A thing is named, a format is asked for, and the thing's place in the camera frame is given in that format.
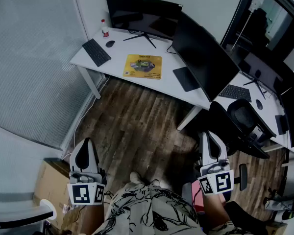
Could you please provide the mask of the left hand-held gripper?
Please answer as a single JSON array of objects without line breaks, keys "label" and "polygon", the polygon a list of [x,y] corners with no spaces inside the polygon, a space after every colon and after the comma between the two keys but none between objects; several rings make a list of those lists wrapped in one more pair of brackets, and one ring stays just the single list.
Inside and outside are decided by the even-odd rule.
[{"label": "left hand-held gripper", "polygon": [[70,156],[70,182],[67,184],[70,201],[73,205],[101,205],[106,173],[98,168],[99,159],[96,147],[90,138],[82,140]]}]

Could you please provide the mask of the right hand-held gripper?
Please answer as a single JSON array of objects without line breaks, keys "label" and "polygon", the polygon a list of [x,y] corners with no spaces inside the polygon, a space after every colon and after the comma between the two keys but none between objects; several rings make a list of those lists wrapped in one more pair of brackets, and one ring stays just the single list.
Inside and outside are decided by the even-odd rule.
[{"label": "right hand-held gripper", "polygon": [[231,191],[234,171],[230,169],[224,142],[211,131],[203,132],[201,138],[202,167],[198,181],[203,195]]}]

